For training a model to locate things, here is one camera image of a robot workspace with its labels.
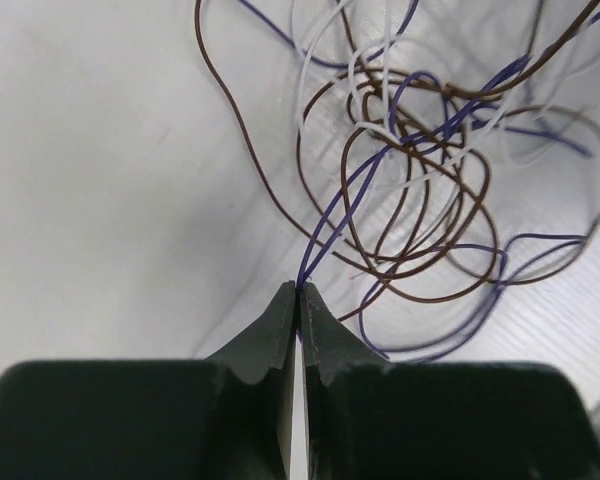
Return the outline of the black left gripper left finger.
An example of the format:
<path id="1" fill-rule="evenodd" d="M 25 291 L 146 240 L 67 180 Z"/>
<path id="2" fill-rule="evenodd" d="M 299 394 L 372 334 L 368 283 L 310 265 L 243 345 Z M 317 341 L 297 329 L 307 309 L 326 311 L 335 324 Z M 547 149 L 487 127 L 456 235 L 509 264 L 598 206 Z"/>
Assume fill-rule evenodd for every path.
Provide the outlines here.
<path id="1" fill-rule="evenodd" d="M 0 479 L 285 479 L 296 288 L 204 359 L 36 360 L 0 375 Z"/>

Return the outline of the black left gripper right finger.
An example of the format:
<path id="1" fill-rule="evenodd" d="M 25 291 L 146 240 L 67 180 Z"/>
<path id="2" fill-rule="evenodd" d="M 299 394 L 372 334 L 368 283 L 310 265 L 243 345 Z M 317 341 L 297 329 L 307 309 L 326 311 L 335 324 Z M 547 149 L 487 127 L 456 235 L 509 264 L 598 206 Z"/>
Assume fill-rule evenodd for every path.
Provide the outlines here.
<path id="1" fill-rule="evenodd" d="M 534 362 L 393 363 L 298 294 L 313 479 L 600 479 L 579 393 Z"/>

